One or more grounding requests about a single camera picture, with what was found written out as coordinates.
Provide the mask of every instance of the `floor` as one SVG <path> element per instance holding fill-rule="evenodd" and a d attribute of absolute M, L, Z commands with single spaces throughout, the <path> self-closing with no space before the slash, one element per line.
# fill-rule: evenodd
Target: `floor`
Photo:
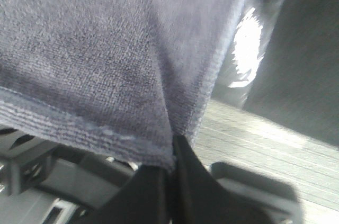
<path fill-rule="evenodd" d="M 305 224 L 338 224 L 338 148 L 211 100 L 194 151 L 205 165 L 225 161 L 292 184 Z"/>

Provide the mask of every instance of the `microfiber towel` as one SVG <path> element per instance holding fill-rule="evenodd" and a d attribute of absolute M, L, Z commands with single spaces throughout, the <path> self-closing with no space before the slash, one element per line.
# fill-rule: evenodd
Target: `microfiber towel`
<path fill-rule="evenodd" d="M 171 169 L 245 0 L 0 0 L 0 123 Z"/>

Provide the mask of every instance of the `gray towel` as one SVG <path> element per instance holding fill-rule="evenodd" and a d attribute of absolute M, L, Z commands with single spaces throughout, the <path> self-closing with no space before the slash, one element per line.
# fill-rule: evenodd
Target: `gray towel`
<path fill-rule="evenodd" d="M 171 169 L 244 0 L 0 0 L 0 123 Z"/>

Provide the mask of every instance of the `fabric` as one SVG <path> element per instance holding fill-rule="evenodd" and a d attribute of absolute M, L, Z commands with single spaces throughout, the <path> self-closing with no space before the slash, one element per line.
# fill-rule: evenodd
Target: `fabric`
<path fill-rule="evenodd" d="M 0 123 L 171 169 L 244 0 L 0 0 Z"/>

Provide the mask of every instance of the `towel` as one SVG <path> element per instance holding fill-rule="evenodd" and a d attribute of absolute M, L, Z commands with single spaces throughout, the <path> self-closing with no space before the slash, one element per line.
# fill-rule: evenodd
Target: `towel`
<path fill-rule="evenodd" d="M 244 1 L 0 0 L 0 123 L 170 170 Z"/>

